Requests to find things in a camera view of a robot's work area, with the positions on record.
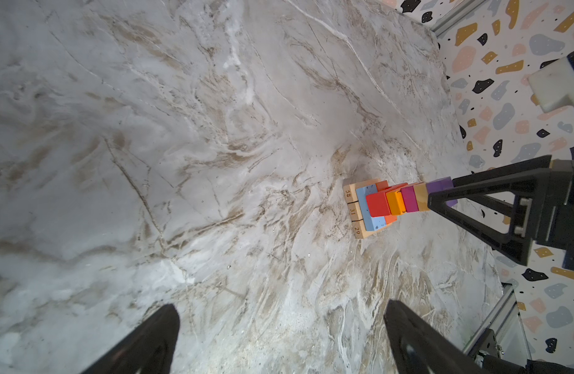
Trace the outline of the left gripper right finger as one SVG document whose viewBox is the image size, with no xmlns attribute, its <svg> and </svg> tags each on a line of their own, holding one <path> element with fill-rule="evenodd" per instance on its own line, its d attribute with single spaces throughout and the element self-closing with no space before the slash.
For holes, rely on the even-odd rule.
<svg viewBox="0 0 574 374">
<path fill-rule="evenodd" d="M 389 301 L 384 321 L 400 373 L 486 372 L 403 302 Z"/>
</svg>

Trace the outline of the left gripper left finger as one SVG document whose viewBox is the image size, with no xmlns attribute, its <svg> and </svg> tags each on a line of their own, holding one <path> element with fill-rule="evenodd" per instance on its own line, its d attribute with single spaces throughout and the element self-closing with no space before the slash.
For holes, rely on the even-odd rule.
<svg viewBox="0 0 574 374">
<path fill-rule="evenodd" d="M 163 305 L 85 373 L 169 373 L 180 327 L 179 313 Z"/>
</svg>

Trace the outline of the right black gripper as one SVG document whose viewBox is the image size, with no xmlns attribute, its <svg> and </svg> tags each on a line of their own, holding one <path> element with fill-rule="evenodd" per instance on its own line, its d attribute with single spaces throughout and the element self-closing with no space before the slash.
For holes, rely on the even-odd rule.
<svg viewBox="0 0 574 374">
<path fill-rule="evenodd" d="M 513 204 L 487 195 L 469 199 L 510 218 L 508 230 L 499 230 L 450 207 L 465 194 L 504 191 L 526 180 L 527 187 Z M 550 155 L 452 179 L 452 187 L 429 192 L 428 207 L 474 235 L 514 263 L 527 265 L 534 243 L 565 251 L 562 267 L 574 271 L 574 160 Z"/>
</svg>

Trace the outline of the purple cube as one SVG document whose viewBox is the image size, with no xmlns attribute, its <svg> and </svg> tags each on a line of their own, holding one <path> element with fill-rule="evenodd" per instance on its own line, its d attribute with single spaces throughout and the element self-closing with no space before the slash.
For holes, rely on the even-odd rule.
<svg viewBox="0 0 574 374">
<path fill-rule="evenodd" d="M 428 195 L 430 196 L 431 194 L 434 193 L 439 193 L 449 189 L 453 189 L 454 183 L 452 182 L 451 177 L 445 177 L 442 179 L 433 180 L 432 182 L 427 182 L 426 187 Z"/>
</svg>

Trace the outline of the ridged natural wood cube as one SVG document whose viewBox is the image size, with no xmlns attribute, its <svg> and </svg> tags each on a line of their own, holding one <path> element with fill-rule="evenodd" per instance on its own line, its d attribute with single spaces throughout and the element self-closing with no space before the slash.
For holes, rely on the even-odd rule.
<svg viewBox="0 0 574 374">
<path fill-rule="evenodd" d="M 425 182 L 418 183 L 413 186 L 416 196 L 416 203 L 419 211 L 428 211 L 428 189 Z"/>
</svg>

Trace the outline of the magenta cube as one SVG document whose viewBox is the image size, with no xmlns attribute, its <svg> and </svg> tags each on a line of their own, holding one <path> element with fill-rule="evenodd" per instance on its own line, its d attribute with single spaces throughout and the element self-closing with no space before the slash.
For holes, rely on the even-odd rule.
<svg viewBox="0 0 574 374">
<path fill-rule="evenodd" d="M 409 184 L 400 189 L 402 199 L 407 213 L 415 213 L 419 211 L 419 205 L 416 199 L 415 186 L 417 183 Z"/>
</svg>

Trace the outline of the natural wood block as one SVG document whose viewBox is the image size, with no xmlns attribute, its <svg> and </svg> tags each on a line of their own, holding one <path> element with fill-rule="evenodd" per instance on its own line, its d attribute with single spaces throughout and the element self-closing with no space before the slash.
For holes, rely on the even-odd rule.
<svg viewBox="0 0 574 374">
<path fill-rule="evenodd" d="M 359 198 L 357 197 L 357 190 L 359 188 L 367 187 L 369 185 L 375 185 L 380 182 L 379 179 L 369 179 L 363 182 L 351 183 L 349 185 L 343 186 L 343 192 L 345 194 L 345 200 L 348 204 L 357 202 Z"/>
<path fill-rule="evenodd" d="M 387 229 L 389 226 L 391 226 L 391 224 L 387 224 L 383 228 L 377 229 L 375 231 L 368 231 L 368 230 L 366 230 L 366 225 L 364 224 L 363 220 L 352 222 L 354 236 L 355 236 L 355 238 L 358 238 L 358 239 L 369 238 L 372 235 L 376 235 L 378 232 L 382 232 L 383 230 Z"/>
<path fill-rule="evenodd" d="M 358 201 L 351 202 L 347 204 L 349 217 L 351 221 L 362 221 L 363 220 L 363 213 L 360 208 L 360 204 Z"/>
</svg>

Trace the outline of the yellow-orange block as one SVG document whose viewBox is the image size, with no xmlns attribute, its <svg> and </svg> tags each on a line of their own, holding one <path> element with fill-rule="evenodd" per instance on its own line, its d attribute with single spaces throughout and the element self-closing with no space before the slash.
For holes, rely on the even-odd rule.
<svg viewBox="0 0 574 374">
<path fill-rule="evenodd" d="M 391 189 L 385 194 L 388 206 L 393 216 L 400 216 L 407 212 L 400 189 Z"/>
</svg>

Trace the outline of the light blue block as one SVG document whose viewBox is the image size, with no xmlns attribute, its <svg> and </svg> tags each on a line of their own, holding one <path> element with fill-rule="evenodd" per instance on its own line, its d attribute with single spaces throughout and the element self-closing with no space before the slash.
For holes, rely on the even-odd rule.
<svg viewBox="0 0 574 374">
<path fill-rule="evenodd" d="M 380 231 L 382 228 L 387 226 L 385 217 L 373 218 L 371 216 L 366 197 L 374 193 L 377 193 L 377 187 L 375 183 L 356 189 L 358 202 L 360 204 L 360 210 L 363 216 L 363 224 L 367 232 Z"/>
</svg>

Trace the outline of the orange-red block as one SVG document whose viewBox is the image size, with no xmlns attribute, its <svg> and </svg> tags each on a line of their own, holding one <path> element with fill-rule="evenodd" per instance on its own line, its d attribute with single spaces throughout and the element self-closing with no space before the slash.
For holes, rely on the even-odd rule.
<svg viewBox="0 0 574 374">
<path fill-rule="evenodd" d="M 384 181 L 382 181 L 382 182 L 377 183 L 377 184 L 376 184 L 376 187 L 377 187 L 377 191 L 380 192 L 380 191 L 389 189 L 389 188 L 390 188 L 390 185 L 388 184 L 388 182 L 387 182 L 386 180 L 384 180 Z M 390 225 L 390 224 L 392 224 L 392 223 L 394 223 L 394 222 L 396 222 L 396 221 L 397 221 L 397 218 L 396 218 L 396 216 L 394 216 L 394 215 L 385 216 L 385 223 L 386 223 L 386 225 Z"/>
</svg>

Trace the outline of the red block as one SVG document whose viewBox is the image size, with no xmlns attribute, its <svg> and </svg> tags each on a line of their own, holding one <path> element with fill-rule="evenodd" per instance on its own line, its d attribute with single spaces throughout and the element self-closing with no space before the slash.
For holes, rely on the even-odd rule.
<svg viewBox="0 0 574 374">
<path fill-rule="evenodd" d="M 377 191 L 377 193 L 371 194 L 366 197 L 366 201 L 369 205 L 371 216 L 373 218 L 383 217 L 391 215 L 388 201 L 385 194 L 391 189 L 401 189 L 402 187 L 408 185 L 407 183 L 402 183 L 398 185 L 390 185 L 390 188 L 383 191 Z"/>
</svg>

